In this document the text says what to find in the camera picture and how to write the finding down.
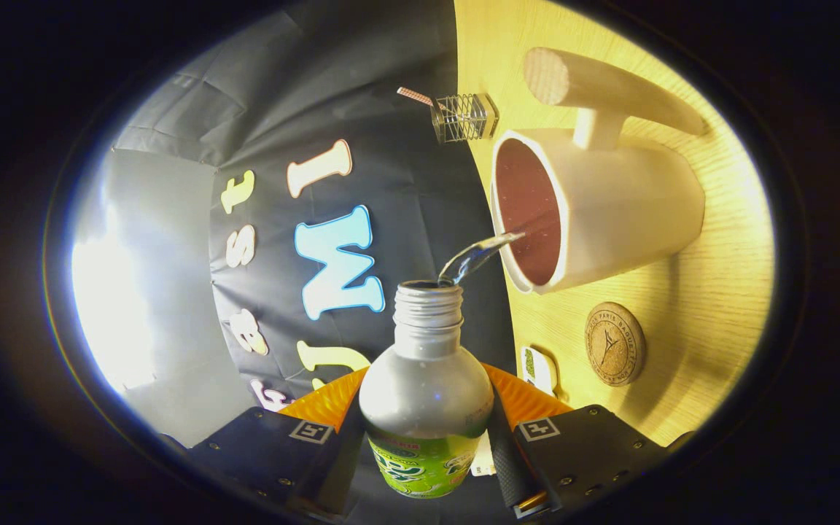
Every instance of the aluminum bottle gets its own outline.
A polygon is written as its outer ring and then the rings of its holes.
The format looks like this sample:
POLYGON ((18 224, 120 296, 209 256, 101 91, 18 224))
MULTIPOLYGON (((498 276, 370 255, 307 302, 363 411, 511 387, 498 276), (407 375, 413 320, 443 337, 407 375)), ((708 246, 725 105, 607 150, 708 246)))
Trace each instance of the aluminum bottle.
POLYGON ((394 345, 367 370, 359 403, 384 480, 411 498, 463 481, 494 404, 483 366, 459 345, 462 289, 408 281, 394 296, 394 345))

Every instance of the bottle threaded opening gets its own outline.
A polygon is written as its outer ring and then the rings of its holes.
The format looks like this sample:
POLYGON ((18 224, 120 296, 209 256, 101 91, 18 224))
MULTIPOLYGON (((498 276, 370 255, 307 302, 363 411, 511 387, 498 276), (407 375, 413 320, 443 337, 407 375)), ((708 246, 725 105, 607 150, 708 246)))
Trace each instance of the bottle threaded opening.
POLYGON ((462 324, 462 288, 436 281, 407 281, 394 295, 394 323, 423 329, 456 328, 462 324))

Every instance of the bottle neck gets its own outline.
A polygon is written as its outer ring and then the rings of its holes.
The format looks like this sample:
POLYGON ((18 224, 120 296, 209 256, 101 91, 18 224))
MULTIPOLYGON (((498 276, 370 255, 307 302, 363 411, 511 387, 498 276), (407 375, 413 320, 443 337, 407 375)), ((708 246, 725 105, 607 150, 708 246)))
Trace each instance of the bottle neck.
POLYGON ((462 289, 407 281, 394 295, 394 351, 408 359, 440 359, 459 349, 462 289))

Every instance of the blue letter w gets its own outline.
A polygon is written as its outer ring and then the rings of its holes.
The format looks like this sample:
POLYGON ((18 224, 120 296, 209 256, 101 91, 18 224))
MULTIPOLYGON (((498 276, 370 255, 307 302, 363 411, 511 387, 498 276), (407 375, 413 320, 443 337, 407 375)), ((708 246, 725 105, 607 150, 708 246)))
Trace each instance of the blue letter w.
POLYGON ((310 319, 317 320, 320 313, 334 308, 367 306, 375 312, 384 310, 380 279, 369 276, 363 285, 348 287, 374 265, 374 259, 346 252, 344 246, 371 246, 371 223, 364 205, 322 224, 307 226, 301 222, 294 230, 297 253, 326 265, 303 286, 303 309, 310 319))

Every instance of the wooden table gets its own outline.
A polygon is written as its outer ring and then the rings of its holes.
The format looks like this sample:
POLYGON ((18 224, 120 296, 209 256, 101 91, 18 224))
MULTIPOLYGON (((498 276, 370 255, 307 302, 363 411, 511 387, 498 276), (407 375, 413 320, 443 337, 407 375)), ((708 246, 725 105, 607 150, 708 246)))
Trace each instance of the wooden table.
POLYGON ((458 93, 489 93, 500 113, 492 139, 469 143, 486 194, 492 147, 504 130, 572 128, 575 121, 576 109, 543 106, 527 90, 523 59, 530 47, 556 47, 639 74, 706 120, 703 136, 633 117, 623 129, 689 160, 706 193, 700 239, 668 260, 549 295, 524 295, 506 279, 514 342, 556 360, 562 401, 576 408, 600 403, 661 445, 698 428, 750 361, 774 285, 766 196, 744 147, 679 74, 564 7, 541 0, 456 0, 456 27, 458 93), (620 388, 602 383, 586 356, 586 317, 604 301, 630 309, 647 338, 643 372, 620 388))

